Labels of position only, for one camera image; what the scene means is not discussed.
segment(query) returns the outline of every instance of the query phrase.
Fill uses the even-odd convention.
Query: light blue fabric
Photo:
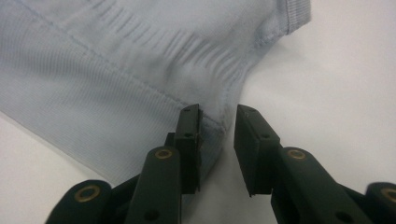
[[[308,0],[3,0],[0,109],[119,184],[198,103],[205,176],[249,69],[309,10]]]

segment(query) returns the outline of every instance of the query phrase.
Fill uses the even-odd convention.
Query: seam
[[[83,43],[81,43],[78,39],[76,39],[73,35],[70,35],[69,33],[67,33],[65,30],[61,29],[59,26],[55,25],[53,22],[48,21],[43,15],[41,15],[39,12],[35,11],[34,9],[26,6],[21,0],[16,0],[17,3],[19,3],[20,5],[22,5],[23,7],[25,7],[28,11],[30,11],[32,14],[36,15],[39,19],[41,19],[42,21],[44,21],[45,23],[47,23],[50,27],[56,29],[57,31],[61,32],[62,34],[67,35],[68,37],[70,37],[70,39],[77,45],[83,47],[84,49],[88,50],[90,53],[92,53],[94,56],[100,58],[101,60],[105,61],[108,65],[110,65],[110,67],[114,70],[116,70],[117,72],[119,72],[120,74],[122,74],[122,78],[126,78],[125,77],[125,73],[123,71],[121,71],[114,63],[112,63],[111,61],[109,61],[107,58],[105,58],[103,55],[101,55],[100,53],[96,52],[93,49],[90,49],[89,47],[87,47],[86,45],[84,45]],[[140,80],[139,78],[135,77],[135,76],[131,76],[132,79],[135,79],[137,82],[139,82],[140,84],[148,87],[153,93],[156,94],[160,94],[168,99],[170,99],[171,101],[173,101],[173,103],[176,105],[176,107],[178,107],[178,109],[182,109],[183,107],[188,106],[189,104],[179,100],[179,99],[175,99],[174,97],[162,92],[162,91],[158,91],[157,89],[153,88],[152,86],[150,86],[148,83]],[[207,120],[211,121],[212,123],[214,123],[215,125],[219,126],[221,130],[225,131],[225,128],[221,125],[220,122],[215,121],[214,119],[210,118],[208,115],[204,114],[204,117],[207,118]]]

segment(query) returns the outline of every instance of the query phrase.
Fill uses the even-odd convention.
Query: brass screw
[[[79,189],[76,192],[75,200],[78,201],[79,203],[85,203],[85,202],[88,202],[88,201],[96,198],[99,195],[99,193],[100,193],[99,187],[97,187],[96,185],[89,185],[87,187]]]
[[[172,156],[172,151],[169,149],[160,149],[155,152],[155,157],[157,157],[160,160],[168,159],[169,157]]]
[[[288,155],[296,160],[303,160],[305,159],[305,153],[297,149],[291,149],[288,151]]]
[[[388,200],[390,200],[393,203],[396,203],[396,189],[381,189],[382,195],[384,195]]]

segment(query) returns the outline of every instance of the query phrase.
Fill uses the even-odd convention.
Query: garment
[[[204,110],[202,177],[249,69],[310,20],[308,0],[0,2],[0,110],[112,184]]]

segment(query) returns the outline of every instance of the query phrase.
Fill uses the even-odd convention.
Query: white background
[[[310,151],[361,193],[396,183],[396,1],[312,1],[312,21],[283,37],[248,77],[285,147]],[[0,223],[43,223],[75,184],[102,179],[0,114]],[[276,223],[269,196],[248,197],[229,132],[183,223]]]

